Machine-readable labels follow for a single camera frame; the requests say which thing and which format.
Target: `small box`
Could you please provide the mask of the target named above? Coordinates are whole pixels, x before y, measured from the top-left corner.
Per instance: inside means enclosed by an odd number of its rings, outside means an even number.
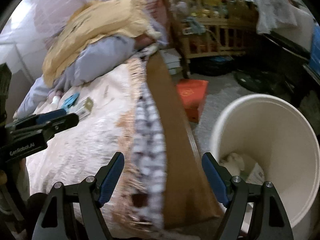
[[[160,54],[167,65],[167,69],[174,69],[180,67],[180,54],[175,49],[162,49]]]
[[[205,104],[208,81],[181,79],[176,87],[189,121],[198,123]]]
[[[89,115],[92,111],[93,101],[90,97],[87,97],[85,100],[82,100],[75,106],[72,106],[68,114],[75,113],[79,116],[79,120]]]

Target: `blue object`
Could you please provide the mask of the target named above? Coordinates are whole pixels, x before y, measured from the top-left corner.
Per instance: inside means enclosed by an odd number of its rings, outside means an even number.
[[[320,76],[320,27],[318,24],[314,28],[309,67]]]
[[[66,100],[64,100],[63,105],[61,106],[61,109],[64,109],[66,112],[70,109],[71,106],[76,102],[78,99],[80,93],[74,93],[71,97],[68,97]]]
[[[101,206],[109,202],[124,168],[124,155],[121,153],[101,184],[98,202]]]
[[[55,111],[48,112],[46,114],[41,114],[37,119],[36,119],[36,124],[42,124],[47,121],[50,121],[52,119],[58,118],[60,116],[66,115],[67,111],[65,109],[58,109]]]
[[[230,200],[227,196],[226,184],[224,184],[219,173],[206,154],[202,156],[202,168],[207,176],[210,187],[215,194],[218,202],[222,203],[224,207],[227,207]]]

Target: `gray floor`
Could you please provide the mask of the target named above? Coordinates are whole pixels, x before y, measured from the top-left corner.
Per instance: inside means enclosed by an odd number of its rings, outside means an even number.
[[[183,78],[181,73],[172,76],[175,84],[181,78]],[[212,129],[223,109],[237,98],[252,94],[252,92],[241,87],[233,78],[232,73],[218,77],[192,74],[190,78],[209,81],[208,94],[199,124],[190,123],[199,151],[205,153],[210,151],[209,140]]]

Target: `wooden bed side panel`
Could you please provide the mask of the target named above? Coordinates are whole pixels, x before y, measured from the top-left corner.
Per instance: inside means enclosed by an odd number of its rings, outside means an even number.
[[[220,216],[187,116],[159,52],[148,62],[147,83],[160,114],[167,150],[165,228]]]

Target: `floor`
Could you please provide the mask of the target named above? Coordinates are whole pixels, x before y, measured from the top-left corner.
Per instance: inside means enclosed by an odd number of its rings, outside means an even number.
[[[182,78],[181,73],[172,76],[175,84]],[[233,78],[233,73],[218,77],[192,74],[190,78],[209,81],[206,103],[200,122],[199,124],[190,122],[199,151],[205,153],[210,151],[209,141],[212,129],[223,109],[237,98],[252,94],[252,92],[241,87]],[[201,240],[212,240],[220,222],[221,218],[212,219],[204,223],[180,228],[179,231],[187,235],[197,235]]]

